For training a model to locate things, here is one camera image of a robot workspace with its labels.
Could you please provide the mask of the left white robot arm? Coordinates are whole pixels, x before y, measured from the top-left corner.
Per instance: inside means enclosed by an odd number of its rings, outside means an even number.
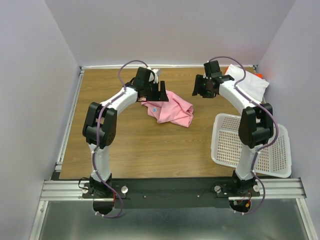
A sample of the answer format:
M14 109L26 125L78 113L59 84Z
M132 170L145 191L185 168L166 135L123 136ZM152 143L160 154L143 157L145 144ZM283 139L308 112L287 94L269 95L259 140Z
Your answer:
M89 187L84 187L84 190L101 198L116 194L111 184L109 151L116 136L118 115L140 99L156 102L169 100L165 82L159 80L159 71L156 68L139 67L135 77L113 97L89 105L82 135L91 151L92 172Z

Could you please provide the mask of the pink t shirt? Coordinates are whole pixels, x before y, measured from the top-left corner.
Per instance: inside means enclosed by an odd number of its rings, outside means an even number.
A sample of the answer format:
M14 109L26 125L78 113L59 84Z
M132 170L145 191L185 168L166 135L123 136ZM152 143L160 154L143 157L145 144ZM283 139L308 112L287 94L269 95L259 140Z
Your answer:
M147 114L154 117L158 124L172 123L188 128L194 118L194 106L172 91L166 91L168 101L145 101Z

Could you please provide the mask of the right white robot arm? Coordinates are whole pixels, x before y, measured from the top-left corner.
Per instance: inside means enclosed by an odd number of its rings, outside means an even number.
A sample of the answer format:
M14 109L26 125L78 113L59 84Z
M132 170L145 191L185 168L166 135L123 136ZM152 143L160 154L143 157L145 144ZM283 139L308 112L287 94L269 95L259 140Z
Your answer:
M256 186L255 166L260 151L268 146L270 138L278 136L274 127L273 108L270 104L258 103L240 89L239 83L245 80L244 74L239 80L222 74L216 58L204 63L204 74L196 75L193 96L215 98L221 95L241 114L238 136L242 143L240 160L232 177L220 183L220 187L229 193L241 196Z

